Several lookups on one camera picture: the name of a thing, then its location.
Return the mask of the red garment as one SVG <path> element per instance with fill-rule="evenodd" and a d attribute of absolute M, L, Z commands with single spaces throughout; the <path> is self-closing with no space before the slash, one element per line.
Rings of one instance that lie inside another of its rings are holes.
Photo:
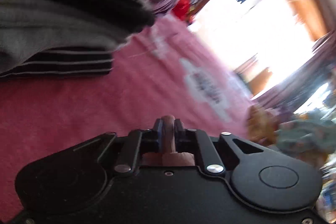
<path fill-rule="evenodd" d="M 185 21 L 187 19 L 189 11 L 190 0 L 179 0 L 172 9 L 172 13 L 181 21 Z"/>

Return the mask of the pink sweatshirt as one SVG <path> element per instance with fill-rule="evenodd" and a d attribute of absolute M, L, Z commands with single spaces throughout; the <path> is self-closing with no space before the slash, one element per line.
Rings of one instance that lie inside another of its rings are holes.
<path fill-rule="evenodd" d="M 175 117 L 167 115 L 161 118 L 162 128 L 162 152 L 144 153 L 142 165 L 148 166 L 194 166 L 195 159 L 192 153 L 179 153 L 175 146 L 174 122 Z"/>

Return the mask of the teal printed pajama garment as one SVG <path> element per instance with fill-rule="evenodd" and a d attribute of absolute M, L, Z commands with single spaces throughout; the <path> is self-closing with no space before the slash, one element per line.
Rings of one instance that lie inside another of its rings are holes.
<path fill-rule="evenodd" d="M 314 116 L 311 119 L 294 118 L 282 122 L 276 134 L 275 146 L 283 153 L 297 156 L 304 152 L 335 151 L 335 123 Z"/>

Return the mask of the folded dark clothes stack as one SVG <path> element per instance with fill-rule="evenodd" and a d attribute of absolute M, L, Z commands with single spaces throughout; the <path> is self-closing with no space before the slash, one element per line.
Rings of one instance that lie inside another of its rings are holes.
<path fill-rule="evenodd" d="M 1 76 L 107 74 L 154 21 L 139 0 L 1 0 Z"/>

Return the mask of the small yellow brown garment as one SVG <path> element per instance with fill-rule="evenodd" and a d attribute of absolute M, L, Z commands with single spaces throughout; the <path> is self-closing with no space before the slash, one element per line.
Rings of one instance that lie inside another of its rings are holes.
<path fill-rule="evenodd" d="M 272 109 L 264 109 L 259 105 L 249 108 L 247 136 L 250 141 L 263 146 L 276 144 L 278 127 L 279 121 Z"/>

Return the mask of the pink floral bed blanket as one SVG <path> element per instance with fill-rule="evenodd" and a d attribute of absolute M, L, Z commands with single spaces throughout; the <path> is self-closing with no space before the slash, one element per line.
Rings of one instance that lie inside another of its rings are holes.
<path fill-rule="evenodd" d="M 246 137 L 251 95 L 230 69 L 231 22 L 172 15 L 133 36 L 103 77 L 1 82 L 1 219 L 17 214 L 18 171 L 34 160 L 108 131 L 120 136 L 173 115 L 211 136 Z"/>

